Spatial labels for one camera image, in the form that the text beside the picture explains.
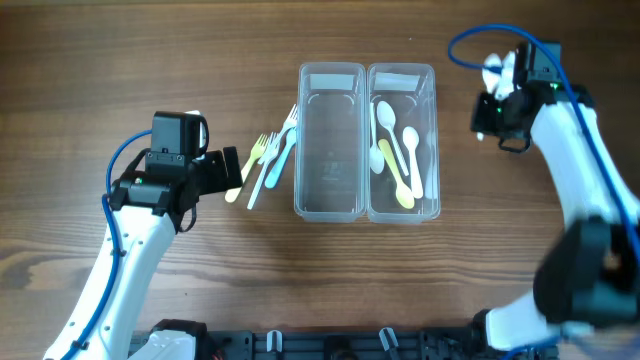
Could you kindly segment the light blue plastic fork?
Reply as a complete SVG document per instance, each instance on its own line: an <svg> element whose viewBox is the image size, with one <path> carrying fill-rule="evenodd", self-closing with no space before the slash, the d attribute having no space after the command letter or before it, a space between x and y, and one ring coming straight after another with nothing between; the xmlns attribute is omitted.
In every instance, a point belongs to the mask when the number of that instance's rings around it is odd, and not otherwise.
<svg viewBox="0 0 640 360"><path fill-rule="evenodd" d="M296 141L297 141L297 128L293 127L287 132L286 143L282 150L282 153L278 157L275 165L272 167L271 171L269 172L269 175L265 180L265 186L268 189L273 189L278 184L278 181L283 172L283 168L289 157L289 153L291 152L292 148L296 144Z"/></svg>

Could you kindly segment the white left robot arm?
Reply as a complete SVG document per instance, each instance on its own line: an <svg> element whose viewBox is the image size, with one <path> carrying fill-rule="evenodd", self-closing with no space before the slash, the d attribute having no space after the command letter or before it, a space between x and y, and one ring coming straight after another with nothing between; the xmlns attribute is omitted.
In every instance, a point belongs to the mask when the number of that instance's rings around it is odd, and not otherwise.
<svg viewBox="0 0 640 360"><path fill-rule="evenodd" d="M203 195L241 183L238 154L225 147L191 158L143 149L102 198L104 241L80 298L48 359L194 359L209 344L202 323L169 320L130 351L151 279Z"/></svg>

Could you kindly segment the short white plastic fork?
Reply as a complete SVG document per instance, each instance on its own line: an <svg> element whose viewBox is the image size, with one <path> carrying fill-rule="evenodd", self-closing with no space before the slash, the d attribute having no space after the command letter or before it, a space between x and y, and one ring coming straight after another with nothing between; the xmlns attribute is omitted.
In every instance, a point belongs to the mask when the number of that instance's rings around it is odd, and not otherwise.
<svg viewBox="0 0 640 360"><path fill-rule="evenodd" d="M296 104L294 104L287 116L287 118L285 119L282 129L280 130L280 132L278 133L278 135L274 138L274 140L268 145L267 149L265 150L265 153L263 154L263 156L258 160L258 164L259 165L263 165L264 162L266 161L266 156L269 154L270 149L271 148L279 148L280 147L280 141L282 139L282 137L286 134L286 132L288 130L290 130L291 128L295 127L297 125L297 118L298 118L298 106Z"/></svg>

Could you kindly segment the long white plastic fork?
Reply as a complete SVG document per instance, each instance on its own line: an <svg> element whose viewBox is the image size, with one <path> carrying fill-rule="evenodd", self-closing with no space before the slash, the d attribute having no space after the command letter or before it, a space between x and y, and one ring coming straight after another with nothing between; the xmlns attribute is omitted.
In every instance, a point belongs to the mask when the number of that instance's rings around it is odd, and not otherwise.
<svg viewBox="0 0 640 360"><path fill-rule="evenodd" d="M253 209L253 207L255 205L255 202L256 202L256 200L258 198L259 192L261 190L261 187L263 185L264 178L266 176L268 166L274 160L274 158L277 156L276 140L277 140L277 134L276 133L272 133L271 137L269 138L267 149L265 150L265 153L261 157L261 160L263 161L262 168L261 168L261 171L259 173L258 179L256 180L256 184L255 184L255 186L253 188L253 191L251 193L250 199L248 201L248 204L247 204L247 209L248 210L252 210Z"/></svg>

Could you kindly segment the thick white plastic spoon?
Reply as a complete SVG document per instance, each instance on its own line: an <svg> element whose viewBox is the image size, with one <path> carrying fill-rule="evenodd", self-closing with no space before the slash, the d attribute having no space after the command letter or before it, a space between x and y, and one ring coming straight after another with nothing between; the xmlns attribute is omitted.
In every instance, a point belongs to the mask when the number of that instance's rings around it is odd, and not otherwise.
<svg viewBox="0 0 640 360"><path fill-rule="evenodd" d="M409 153L411 191L416 199L421 199L424 196L424 190L416 154L419 135L413 127L407 126L404 128L403 143Z"/></svg>

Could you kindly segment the yellow plastic spoon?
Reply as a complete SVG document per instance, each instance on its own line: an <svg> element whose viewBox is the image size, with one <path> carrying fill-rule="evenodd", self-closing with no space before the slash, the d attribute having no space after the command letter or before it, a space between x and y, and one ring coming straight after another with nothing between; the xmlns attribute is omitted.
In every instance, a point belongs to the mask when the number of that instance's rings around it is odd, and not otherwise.
<svg viewBox="0 0 640 360"><path fill-rule="evenodd" d="M381 150L384 160L394 179L395 197L397 202L405 209L413 209L415 206L415 199L412 195L411 189L404 183L404 180L400 175L400 170L396 163L391 145L386 139L380 139L378 141L378 147Z"/></svg>

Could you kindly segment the yellow plastic fork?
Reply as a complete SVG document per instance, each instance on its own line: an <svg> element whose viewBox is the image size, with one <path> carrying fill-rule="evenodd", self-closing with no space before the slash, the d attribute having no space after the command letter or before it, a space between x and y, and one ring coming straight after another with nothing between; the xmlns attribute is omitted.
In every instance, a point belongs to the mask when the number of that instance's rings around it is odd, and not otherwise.
<svg viewBox="0 0 640 360"><path fill-rule="evenodd" d="M264 155L269 142L270 142L270 137L267 136L266 134L261 134L258 140L256 141L256 143L253 145L249 155L249 159L246 161L243 168L241 169L241 177L242 177L243 183L246 181L253 165ZM227 203L233 203L236 201L236 199L238 198L242 190L242 187L244 186L243 183L241 184L240 187L228 190L225 193L224 199Z"/></svg>

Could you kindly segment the thin white plastic spoon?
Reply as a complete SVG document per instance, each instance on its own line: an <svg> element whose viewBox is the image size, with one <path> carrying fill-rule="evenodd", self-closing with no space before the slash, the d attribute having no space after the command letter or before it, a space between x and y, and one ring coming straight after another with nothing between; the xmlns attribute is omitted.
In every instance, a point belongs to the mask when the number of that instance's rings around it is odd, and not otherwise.
<svg viewBox="0 0 640 360"><path fill-rule="evenodd" d="M370 129L371 129L371 147L369 149L369 165L371 171L374 174L381 174L384 169L384 157L382 155L381 150L377 146L377 135L376 135L376 119L375 119L375 109L374 103L371 102L369 104L369 115L370 115Z"/></svg>

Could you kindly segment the clear plastic container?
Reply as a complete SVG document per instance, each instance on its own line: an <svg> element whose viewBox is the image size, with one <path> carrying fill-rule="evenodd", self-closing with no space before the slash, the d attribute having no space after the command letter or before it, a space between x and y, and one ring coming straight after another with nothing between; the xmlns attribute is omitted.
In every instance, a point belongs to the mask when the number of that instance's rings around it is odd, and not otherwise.
<svg viewBox="0 0 640 360"><path fill-rule="evenodd" d="M365 212L365 90L358 63L299 70L294 208L306 221L351 223Z"/></svg>
<svg viewBox="0 0 640 360"><path fill-rule="evenodd" d="M419 135L416 154L424 190L413 209L403 208L395 197L395 182L388 165L369 177L369 220L374 223L420 224L441 212L436 77L432 66L419 63L375 63L368 69L367 96L374 103L377 146L380 139L391 145L404 183L411 189L409 153L403 130L413 127ZM395 134L405 157L409 175L404 176L389 132L377 118L379 101L388 102L396 115Z"/></svg>

